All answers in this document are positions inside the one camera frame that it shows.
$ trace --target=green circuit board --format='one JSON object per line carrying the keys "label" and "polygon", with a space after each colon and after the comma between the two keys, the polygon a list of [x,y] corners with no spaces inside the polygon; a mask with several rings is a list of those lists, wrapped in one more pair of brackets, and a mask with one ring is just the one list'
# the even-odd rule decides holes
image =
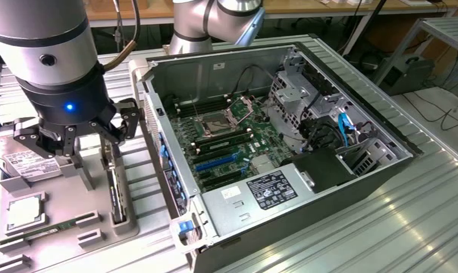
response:
{"label": "green circuit board", "polygon": [[[204,192],[210,191],[229,183],[242,180],[258,174],[252,166],[252,160],[260,155],[266,155],[276,167],[282,160],[291,156],[291,150],[278,136],[272,123],[265,119],[266,114],[256,103],[252,103],[253,112],[249,114],[248,105],[236,102],[230,107],[230,112],[240,124],[234,126],[229,122],[225,110],[213,111],[197,116],[180,118],[170,116],[172,128],[182,147],[186,161],[192,169],[196,181]],[[225,135],[250,129],[250,133],[224,138]],[[210,141],[216,143],[210,148],[217,151],[197,154],[193,147],[194,142],[204,142],[210,138],[224,138],[224,141]],[[204,160],[221,153],[224,155]],[[197,166],[214,162],[220,159],[233,157],[234,160],[220,166],[197,170]]]}

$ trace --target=drive label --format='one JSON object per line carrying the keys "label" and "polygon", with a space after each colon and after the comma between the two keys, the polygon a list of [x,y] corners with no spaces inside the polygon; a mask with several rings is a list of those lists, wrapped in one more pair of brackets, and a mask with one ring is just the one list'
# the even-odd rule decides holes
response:
{"label": "drive label", "polygon": [[4,158],[23,178],[31,178],[60,170],[55,158],[44,159],[29,150],[5,155]]}
{"label": "drive label", "polygon": [[248,187],[264,210],[298,197],[281,171],[249,181]]}

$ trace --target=expansion card slot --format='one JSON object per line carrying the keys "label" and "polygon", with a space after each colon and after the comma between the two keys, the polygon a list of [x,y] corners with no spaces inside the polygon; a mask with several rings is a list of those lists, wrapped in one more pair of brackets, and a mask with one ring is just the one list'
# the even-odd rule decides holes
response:
{"label": "expansion card slot", "polygon": [[213,185],[216,185],[216,184],[218,184],[218,183],[221,183],[221,182],[224,182],[224,181],[226,181],[229,179],[241,177],[241,175],[242,175],[242,171],[237,170],[234,172],[228,173],[226,175],[222,175],[220,177],[216,177],[213,179],[209,179],[209,180],[204,181],[202,185],[205,187],[210,187],[210,186],[213,186]]}
{"label": "expansion card slot", "polygon": [[210,161],[208,163],[197,165],[196,166],[196,171],[201,172],[201,171],[205,171],[206,169],[212,169],[212,168],[214,168],[214,167],[217,167],[217,166],[220,166],[222,164],[234,162],[236,158],[237,158],[237,155],[233,154],[232,156],[226,156],[225,158],[220,158],[220,159],[216,159],[214,161]]}
{"label": "expansion card slot", "polygon": [[230,154],[233,153],[232,150],[233,150],[233,149],[228,148],[228,149],[224,149],[224,150],[218,150],[218,151],[216,151],[216,152],[212,152],[212,153],[209,153],[209,154],[206,154],[206,155],[200,155],[200,156],[197,156],[197,158],[194,158],[194,159],[192,160],[192,162],[193,162],[194,164],[197,164],[197,163],[201,163],[201,162],[204,162],[204,161],[209,161],[210,159],[220,158],[221,156],[230,155]]}

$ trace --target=desk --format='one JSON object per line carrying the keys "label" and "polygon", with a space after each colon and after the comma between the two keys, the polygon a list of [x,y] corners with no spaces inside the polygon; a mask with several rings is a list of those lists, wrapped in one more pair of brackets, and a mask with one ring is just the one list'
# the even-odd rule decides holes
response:
{"label": "desk", "polygon": [[[173,23],[173,3],[172,0],[148,0],[149,8],[140,10],[141,24],[170,24]],[[357,15],[363,16],[355,31],[351,35],[349,44],[345,48],[343,55],[350,52],[357,38],[363,30],[363,26],[369,22],[373,10],[378,4],[374,0],[371,4],[362,5],[358,8]],[[265,0],[266,19],[282,18],[310,18],[310,17],[334,17],[334,16],[353,16],[357,6],[346,3],[338,4],[334,2],[322,4],[317,0]],[[442,12],[445,16],[453,16],[458,9],[458,0],[445,0],[447,5]],[[86,6],[86,15],[92,27],[112,27],[116,26],[114,12],[94,12],[89,5]],[[434,13],[437,7],[430,6],[409,6],[399,0],[387,0],[379,14],[405,14],[405,13]],[[133,12],[121,11],[122,24],[125,26],[134,25]]]}

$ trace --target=robotic arm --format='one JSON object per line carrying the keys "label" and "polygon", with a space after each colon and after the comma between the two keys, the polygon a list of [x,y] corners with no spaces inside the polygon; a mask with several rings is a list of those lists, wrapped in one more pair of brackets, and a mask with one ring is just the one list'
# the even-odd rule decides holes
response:
{"label": "robotic arm", "polygon": [[[134,136],[138,107],[133,99],[113,103],[102,74],[136,38],[102,66],[82,0],[0,0],[0,55],[40,117],[15,121],[13,138],[44,158],[72,156],[74,138],[90,133],[113,144]],[[117,112],[120,128],[110,124]]]}
{"label": "robotic arm", "polygon": [[170,54],[212,50],[210,36],[249,46],[262,26],[262,0],[173,0]]}
{"label": "robotic arm", "polygon": [[[40,117],[15,121],[13,138],[44,158],[73,156],[76,137],[90,133],[112,144],[134,136],[136,100],[114,104],[102,79],[137,45],[137,0],[132,3],[133,40],[117,58],[101,65],[82,0],[0,0],[0,55]],[[173,3],[170,54],[210,50],[210,35],[242,46],[252,43],[265,14],[261,0]],[[116,113],[122,117],[120,128],[110,123]]]}

